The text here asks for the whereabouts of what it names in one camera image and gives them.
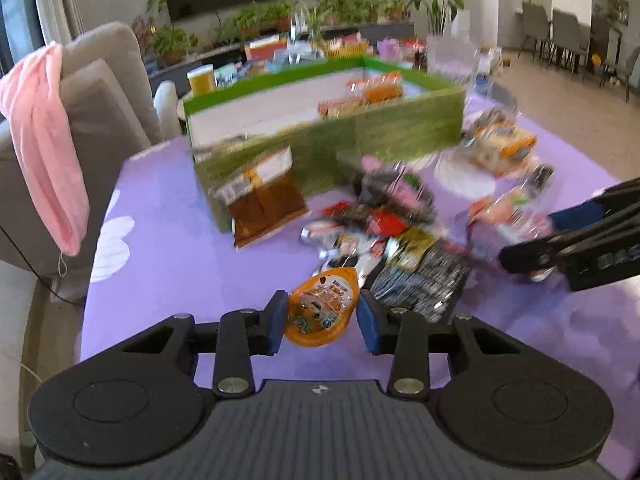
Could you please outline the orange egg-shaped snack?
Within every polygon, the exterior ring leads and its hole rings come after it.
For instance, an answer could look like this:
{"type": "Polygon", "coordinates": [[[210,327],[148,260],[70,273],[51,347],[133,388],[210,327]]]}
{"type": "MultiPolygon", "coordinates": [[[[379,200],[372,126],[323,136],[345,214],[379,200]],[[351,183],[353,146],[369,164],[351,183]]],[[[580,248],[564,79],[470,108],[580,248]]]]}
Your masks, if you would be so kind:
{"type": "Polygon", "coordinates": [[[358,298],[358,274],[352,266],[313,276],[288,296],[285,337],[299,347],[332,344],[346,330],[358,298]]]}

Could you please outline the black silver snack packet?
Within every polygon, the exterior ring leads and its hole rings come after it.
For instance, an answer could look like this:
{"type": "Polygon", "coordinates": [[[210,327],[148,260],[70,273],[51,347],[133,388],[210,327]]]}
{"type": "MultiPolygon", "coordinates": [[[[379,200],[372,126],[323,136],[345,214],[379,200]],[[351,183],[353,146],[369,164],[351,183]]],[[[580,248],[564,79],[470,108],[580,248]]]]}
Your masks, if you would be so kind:
{"type": "Polygon", "coordinates": [[[416,270],[384,262],[367,278],[364,288],[386,309],[405,308],[427,322],[448,324],[466,281],[471,260],[453,244],[437,242],[428,248],[416,270]]]}

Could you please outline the pink white snack packet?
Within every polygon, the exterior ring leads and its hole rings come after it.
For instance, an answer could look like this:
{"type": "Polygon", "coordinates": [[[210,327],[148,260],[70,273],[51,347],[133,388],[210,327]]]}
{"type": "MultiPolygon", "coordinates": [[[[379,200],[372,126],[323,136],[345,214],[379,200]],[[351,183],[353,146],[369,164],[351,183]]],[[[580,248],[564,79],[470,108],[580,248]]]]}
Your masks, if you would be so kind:
{"type": "Polygon", "coordinates": [[[524,188],[511,188],[499,196],[474,203],[466,222],[466,246],[476,258],[496,262],[506,246],[536,240],[553,231],[548,214],[524,188]]]}

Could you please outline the brown tea snack packet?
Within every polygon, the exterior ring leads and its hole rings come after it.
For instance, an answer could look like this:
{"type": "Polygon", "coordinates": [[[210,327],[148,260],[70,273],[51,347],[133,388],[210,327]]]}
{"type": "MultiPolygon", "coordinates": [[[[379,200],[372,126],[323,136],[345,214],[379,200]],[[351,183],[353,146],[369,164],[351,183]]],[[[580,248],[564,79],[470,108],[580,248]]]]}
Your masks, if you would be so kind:
{"type": "Polygon", "coordinates": [[[289,146],[266,151],[209,191],[209,196],[230,214],[236,249],[262,240],[308,214],[292,170],[289,146]]]}

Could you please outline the green cardboard box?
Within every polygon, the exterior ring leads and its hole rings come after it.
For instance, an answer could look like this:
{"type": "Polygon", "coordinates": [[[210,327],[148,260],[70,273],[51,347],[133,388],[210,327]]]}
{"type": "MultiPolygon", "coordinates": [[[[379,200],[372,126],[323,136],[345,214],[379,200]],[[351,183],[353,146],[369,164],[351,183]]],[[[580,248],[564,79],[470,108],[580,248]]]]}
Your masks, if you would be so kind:
{"type": "Polygon", "coordinates": [[[400,70],[398,99],[321,115],[322,102],[344,101],[357,78],[394,66],[375,58],[338,58],[243,79],[183,104],[193,163],[220,232],[231,218],[213,196],[223,178],[263,152],[289,148],[303,196],[344,184],[341,153],[413,162],[460,139],[465,90],[417,70],[400,70]]]}

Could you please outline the clear glass pitcher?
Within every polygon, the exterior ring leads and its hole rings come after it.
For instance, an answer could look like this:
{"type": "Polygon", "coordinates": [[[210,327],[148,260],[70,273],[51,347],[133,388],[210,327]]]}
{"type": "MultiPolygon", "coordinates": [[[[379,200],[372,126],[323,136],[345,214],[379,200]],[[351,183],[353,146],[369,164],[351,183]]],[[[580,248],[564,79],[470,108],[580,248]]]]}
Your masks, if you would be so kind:
{"type": "Polygon", "coordinates": [[[427,37],[428,72],[463,87],[465,99],[474,91],[480,47],[450,35],[427,37]]]}

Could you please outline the grey recliner sofa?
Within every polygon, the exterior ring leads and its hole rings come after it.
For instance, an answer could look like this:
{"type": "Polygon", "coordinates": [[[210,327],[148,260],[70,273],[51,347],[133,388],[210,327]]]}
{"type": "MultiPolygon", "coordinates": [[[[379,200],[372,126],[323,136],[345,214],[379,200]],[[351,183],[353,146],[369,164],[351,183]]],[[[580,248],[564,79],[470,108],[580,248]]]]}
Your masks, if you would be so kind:
{"type": "MultiPolygon", "coordinates": [[[[132,29],[101,25],[63,49],[61,98],[89,199],[88,232],[71,271],[92,266],[103,219],[126,160],[181,132],[173,84],[153,89],[132,29]]],[[[1,125],[2,261],[50,278],[60,251],[40,220],[11,142],[1,125]]]]}

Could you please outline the tall potted plant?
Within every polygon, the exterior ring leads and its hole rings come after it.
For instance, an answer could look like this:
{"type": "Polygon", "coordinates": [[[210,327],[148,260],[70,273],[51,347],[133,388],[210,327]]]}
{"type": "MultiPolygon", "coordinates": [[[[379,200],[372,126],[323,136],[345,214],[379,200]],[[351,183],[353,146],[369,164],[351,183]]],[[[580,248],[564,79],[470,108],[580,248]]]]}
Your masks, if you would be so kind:
{"type": "Polygon", "coordinates": [[[428,19],[428,31],[432,36],[442,36],[447,25],[451,25],[457,15],[465,9],[464,0],[409,0],[419,11],[423,9],[428,19]]]}

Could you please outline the yellow woven basket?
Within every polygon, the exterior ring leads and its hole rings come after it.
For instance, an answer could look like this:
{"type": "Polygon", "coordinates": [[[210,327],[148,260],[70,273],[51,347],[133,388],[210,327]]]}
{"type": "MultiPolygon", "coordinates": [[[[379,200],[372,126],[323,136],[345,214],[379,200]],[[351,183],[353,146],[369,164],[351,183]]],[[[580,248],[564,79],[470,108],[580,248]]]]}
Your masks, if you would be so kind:
{"type": "Polygon", "coordinates": [[[328,44],[326,50],[327,58],[358,58],[358,56],[367,55],[370,52],[370,44],[367,40],[350,42],[344,44],[332,41],[328,44]]]}

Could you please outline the pink towel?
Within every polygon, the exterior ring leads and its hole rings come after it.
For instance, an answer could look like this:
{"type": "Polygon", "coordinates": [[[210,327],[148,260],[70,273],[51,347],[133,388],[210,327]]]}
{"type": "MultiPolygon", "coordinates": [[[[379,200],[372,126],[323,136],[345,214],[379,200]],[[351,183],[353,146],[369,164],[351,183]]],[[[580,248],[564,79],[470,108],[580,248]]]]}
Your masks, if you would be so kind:
{"type": "Polygon", "coordinates": [[[1,114],[40,220],[62,254],[75,257],[90,205],[60,90],[63,47],[25,56],[1,78],[1,114]]]}

